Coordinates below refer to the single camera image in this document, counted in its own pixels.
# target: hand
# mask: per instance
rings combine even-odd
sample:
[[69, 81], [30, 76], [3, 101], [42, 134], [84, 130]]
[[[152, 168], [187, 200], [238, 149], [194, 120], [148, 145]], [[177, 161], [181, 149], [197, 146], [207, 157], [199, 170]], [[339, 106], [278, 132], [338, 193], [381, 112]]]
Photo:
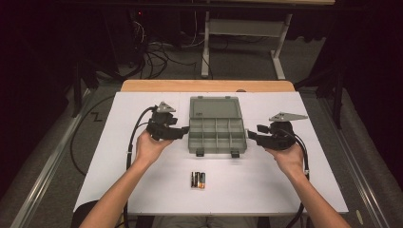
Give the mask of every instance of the hand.
[[137, 138], [136, 142], [136, 161], [145, 162], [147, 165], [154, 163], [161, 155], [163, 150], [173, 141], [156, 141], [144, 130]]
[[264, 148], [275, 158], [279, 169], [290, 178], [292, 175], [302, 173], [303, 154], [302, 149], [298, 144], [292, 145], [290, 148], [277, 151], [269, 148]]

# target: table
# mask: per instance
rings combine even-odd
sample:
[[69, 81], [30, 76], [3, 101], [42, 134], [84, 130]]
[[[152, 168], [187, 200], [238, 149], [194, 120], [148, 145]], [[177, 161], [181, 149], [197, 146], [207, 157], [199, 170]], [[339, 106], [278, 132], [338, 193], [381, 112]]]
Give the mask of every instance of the table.
[[[244, 2], [259, 4], [292, 4], [292, 5], [333, 5], [335, 0], [224, 0], [222, 2]], [[205, 14], [204, 23], [204, 48], [201, 62], [201, 76], [207, 78], [210, 68], [209, 36], [210, 34], [225, 35], [249, 35], [277, 37], [278, 44], [275, 50], [271, 50], [271, 57], [278, 79], [285, 80], [279, 54], [284, 44], [288, 28], [290, 27], [293, 14], [287, 13], [284, 21], [245, 21], [210, 19], [210, 12]]]
[[[234, 92], [238, 89], [248, 92]], [[144, 105], [157, 105], [154, 103], [163, 99], [177, 108], [174, 116], [178, 118], [177, 126], [181, 126], [188, 124], [188, 98], [196, 95], [237, 96], [244, 125], [251, 130], [256, 124], [269, 124], [269, 116], [278, 113], [275, 106], [285, 108], [285, 103], [287, 108], [281, 111], [306, 115], [299, 94], [293, 91], [291, 83], [285, 81], [126, 81], [122, 92], [115, 97], [75, 209], [83, 203], [97, 200], [124, 173], [128, 138]], [[347, 212], [311, 122], [298, 121], [293, 126], [311, 155], [312, 183], [338, 212]], [[128, 212], [135, 215], [208, 216], [294, 214], [299, 198], [276, 162], [255, 142], [247, 140], [247, 146], [245, 154], [239, 159], [218, 154], [196, 158], [188, 153], [187, 138], [184, 136], [166, 148], [144, 175], [129, 199]], [[205, 189], [190, 188], [192, 171], [206, 173]]]

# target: white table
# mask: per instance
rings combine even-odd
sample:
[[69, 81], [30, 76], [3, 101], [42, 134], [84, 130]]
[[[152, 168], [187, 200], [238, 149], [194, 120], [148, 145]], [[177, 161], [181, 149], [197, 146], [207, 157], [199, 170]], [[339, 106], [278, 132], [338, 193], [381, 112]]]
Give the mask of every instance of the white table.
[[[165, 101], [177, 109], [174, 127], [188, 125], [190, 96], [236, 96], [245, 128], [269, 125], [269, 117], [280, 111], [307, 115], [297, 92], [118, 92], [106, 126], [86, 175], [75, 209], [98, 200], [124, 173], [131, 131], [149, 106]], [[151, 113], [144, 116], [147, 122]], [[311, 168], [311, 182], [339, 212], [348, 212], [335, 177], [326, 160], [310, 120], [292, 122], [304, 140]], [[145, 126], [140, 127], [139, 135]], [[282, 216], [294, 214], [299, 198], [278, 169], [271, 155], [247, 140], [245, 154], [189, 154], [187, 135], [169, 145], [150, 167], [128, 201], [128, 212], [141, 215]], [[191, 172], [205, 172], [205, 189], [190, 187]]]

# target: person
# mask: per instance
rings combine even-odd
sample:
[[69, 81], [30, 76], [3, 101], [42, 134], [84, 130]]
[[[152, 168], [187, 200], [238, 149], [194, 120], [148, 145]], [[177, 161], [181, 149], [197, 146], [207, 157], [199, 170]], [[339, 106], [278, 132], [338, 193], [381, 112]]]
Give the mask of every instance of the person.
[[[125, 203], [146, 170], [160, 157], [172, 141], [155, 141], [147, 131], [143, 131], [136, 142], [136, 158], [125, 173], [106, 191], [88, 213], [80, 227], [115, 227]], [[350, 227], [347, 221], [318, 193], [305, 178], [302, 170], [303, 156], [298, 144], [282, 151], [265, 148], [273, 155], [279, 169], [292, 183], [301, 202], [309, 213], [312, 223], [319, 227]], [[250, 219], [250, 226], [256, 221]], [[233, 227], [222, 224], [221, 227]]]

